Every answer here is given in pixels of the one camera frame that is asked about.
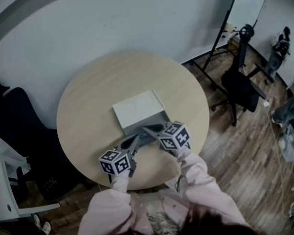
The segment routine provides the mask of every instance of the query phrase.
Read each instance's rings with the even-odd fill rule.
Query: cable
[[[270,129],[271,129],[271,132],[272,132],[272,135],[273,135],[273,138],[274,138],[275,150],[276,150],[277,156],[278,156],[278,163],[279,163],[279,170],[280,170],[280,178],[281,178],[282,215],[285,216],[285,217],[288,217],[288,216],[284,215],[284,212],[285,212],[285,207],[284,207],[284,188],[283,188],[282,165],[281,165],[280,154],[279,154],[280,147],[278,146],[278,143],[277,143],[277,140],[276,140],[276,137],[275,137],[275,133],[274,133],[273,127],[272,127],[272,122],[270,120],[268,111],[267,111],[266,107],[264,106],[264,100],[263,100],[262,105],[263,105],[263,107],[265,109],[265,112],[266,112],[266,115],[267,115],[267,119],[269,121]]]
[[[180,175],[179,177],[178,177],[178,180],[176,181],[176,183],[175,183],[175,190],[177,191],[177,192],[180,192],[180,181],[181,181],[181,179],[183,178],[183,175]]]

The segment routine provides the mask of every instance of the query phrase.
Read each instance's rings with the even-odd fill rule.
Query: round wooden table
[[[186,124],[191,148],[199,153],[208,133],[209,109],[195,77],[179,63],[143,51],[99,58],[66,87],[57,112],[57,130],[71,163],[89,179],[110,186],[98,158],[124,133],[112,105],[154,89],[171,121]],[[128,189],[160,185],[180,173],[176,158],[151,144],[135,155]]]

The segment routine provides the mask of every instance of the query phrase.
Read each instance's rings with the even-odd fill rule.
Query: chair backrest
[[[0,138],[20,155],[36,152],[46,142],[47,132],[22,88],[0,99]]]
[[[244,65],[246,52],[247,52],[247,44],[250,41],[251,37],[254,35],[254,29],[252,26],[246,24],[240,31],[240,45],[238,54],[234,57],[233,64],[230,71],[239,71],[241,67]]]

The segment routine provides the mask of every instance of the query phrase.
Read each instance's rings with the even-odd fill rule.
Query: pink jacket
[[[173,222],[182,227],[189,203],[194,203],[200,211],[220,214],[224,223],[247,225],[233,199],[220,190],[215,178],[207,174],[207,165],[201,157],[185,149],[177,154],[177,161],[181,163],[181,172],[187,181],[185,190],[183,193],[171,189],[158,192],[163,209]],[[127,186],[128,173],[124,173],[113,180],[111,189],[96,193],[78,234],[120,234],[130,228],[146,235],[153,234],[146,209],[126,193]]]

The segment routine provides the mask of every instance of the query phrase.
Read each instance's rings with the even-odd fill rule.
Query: white chair
[[[18,167],[21,167],[25,173],[30,169],[26,159],[16,160],[0,153],[0,221],[11,221],[21,217],[29,217],[34,213],[45,212],[60,207],[59,204],[52,204],[20,209],[16,203],[9,182],[9,177],[16,178],[16,174],[8,174],[7,165],[9,168],[12,167],[12,171],[14,172]]]

